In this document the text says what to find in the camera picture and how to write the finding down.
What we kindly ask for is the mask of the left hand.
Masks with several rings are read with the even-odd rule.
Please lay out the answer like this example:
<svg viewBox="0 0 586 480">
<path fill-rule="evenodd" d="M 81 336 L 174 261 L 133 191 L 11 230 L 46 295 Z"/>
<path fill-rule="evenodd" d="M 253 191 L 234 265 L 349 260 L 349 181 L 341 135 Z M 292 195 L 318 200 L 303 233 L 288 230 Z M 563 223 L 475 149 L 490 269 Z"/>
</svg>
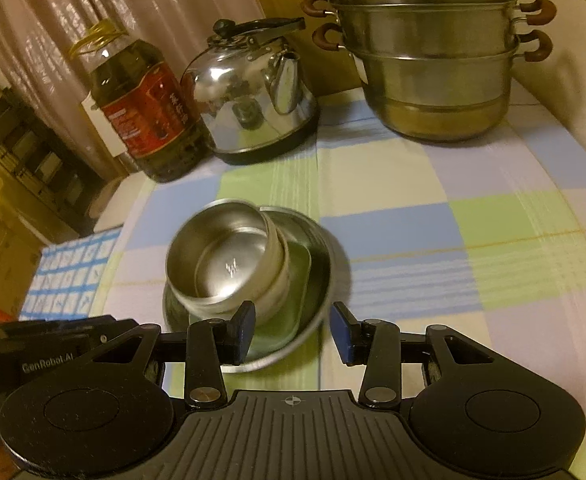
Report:
<svg viewBox="0 0 586 480">
<path fill-rule="evenodd" d="M 8 449 L 0 445 L 0 480 L 11 480 L 19 471 Z"/>
</svg>

